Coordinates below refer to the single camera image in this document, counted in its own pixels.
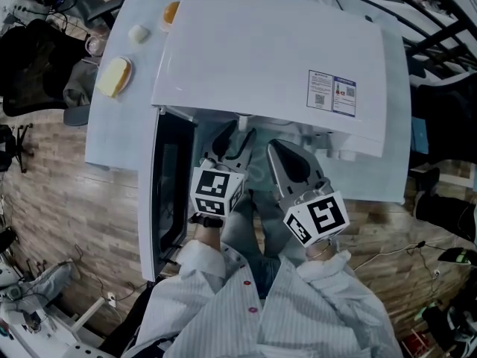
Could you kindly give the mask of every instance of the butter slice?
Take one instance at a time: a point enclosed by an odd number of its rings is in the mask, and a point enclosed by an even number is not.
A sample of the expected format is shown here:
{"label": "butter slice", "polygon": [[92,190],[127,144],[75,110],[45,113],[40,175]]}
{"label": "butter slice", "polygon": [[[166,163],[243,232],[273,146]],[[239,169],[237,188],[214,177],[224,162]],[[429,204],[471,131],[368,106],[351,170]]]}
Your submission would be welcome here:
{"label": "butter slice", "polygon": [[115,98],[130,73],[130,64],[123,58],[114,58],[99,78],[96,87],[108,97]]}

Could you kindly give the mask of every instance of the white appliance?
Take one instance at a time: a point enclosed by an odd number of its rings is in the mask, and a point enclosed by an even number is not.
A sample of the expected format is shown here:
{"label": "white appliance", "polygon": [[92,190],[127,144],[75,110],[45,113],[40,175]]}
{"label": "white appliance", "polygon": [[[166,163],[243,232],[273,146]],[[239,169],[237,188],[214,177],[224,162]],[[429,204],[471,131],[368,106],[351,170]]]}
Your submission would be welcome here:
{"label": "white appliance", "polygon": [[186,236],[195,124],[241,113],[250,128],[319,135],[330,157],[381,157],[383,54],[378,26],[316,2],[181,0],[143,129],[143,277],[154,280]]}
{"label": "white appliance", "polygon": [[381,157],[381,30],[313,1],[181,0],[152,105],[198,120],[250,114],[256,127],[285,120],[292,123],[280,131],[331,134],[330,157]]}

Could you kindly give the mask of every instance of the sticker label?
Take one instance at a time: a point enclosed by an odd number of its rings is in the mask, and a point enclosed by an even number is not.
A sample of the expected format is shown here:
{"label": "sticker label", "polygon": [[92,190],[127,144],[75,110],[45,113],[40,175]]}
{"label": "sticker label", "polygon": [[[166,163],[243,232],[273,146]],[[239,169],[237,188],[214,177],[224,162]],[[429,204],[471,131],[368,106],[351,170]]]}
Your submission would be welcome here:
{"label": "sticker label", "polygon": [[355,116],[356,82],[335,77],[333,89],[333,113]]}
{"label": "sticker label", "polygon": [[356,82],[309,70],[306,106],[354,117]]}
{"label": "sticker label", "polygon": [[333,76],[309,70],[306,106],[331,111],[333,107]]}

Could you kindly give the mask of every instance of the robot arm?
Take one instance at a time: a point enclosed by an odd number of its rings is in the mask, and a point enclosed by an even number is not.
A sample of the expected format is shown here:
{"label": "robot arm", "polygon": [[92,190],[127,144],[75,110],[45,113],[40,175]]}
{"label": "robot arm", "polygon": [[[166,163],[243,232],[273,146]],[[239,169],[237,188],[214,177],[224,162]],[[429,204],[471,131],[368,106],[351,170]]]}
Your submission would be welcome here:
{"label": "robot arm", "polygon": [[226,156],[236,127],[236,120],[222,125],[203,147],[200,167],[192,175],[191,200],[196,213],[227,217],[244,193],[256,131],[247,134],[237,155]]}
{"label": "robot arm", "polygon": [[273,139],[267,157],[285,213],[283,222],[304,247],[350,224],[340,192],[333,190],[313,154],[294,143]]}

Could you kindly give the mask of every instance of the appliance door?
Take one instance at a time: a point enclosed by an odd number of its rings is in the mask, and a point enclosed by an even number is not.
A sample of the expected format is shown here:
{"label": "appliance door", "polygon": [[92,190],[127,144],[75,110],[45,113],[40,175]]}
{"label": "appliance door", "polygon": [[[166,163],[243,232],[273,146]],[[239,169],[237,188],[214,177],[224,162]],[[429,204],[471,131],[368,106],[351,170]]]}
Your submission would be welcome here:
{"label": "appliance door", "polygon": [[194,123],[174,114],[157,111],[156,118],[155,133],[145,129],[154,141],[145,142],[139,170],[141,268],[151,281],[186,237],[195,132]]}

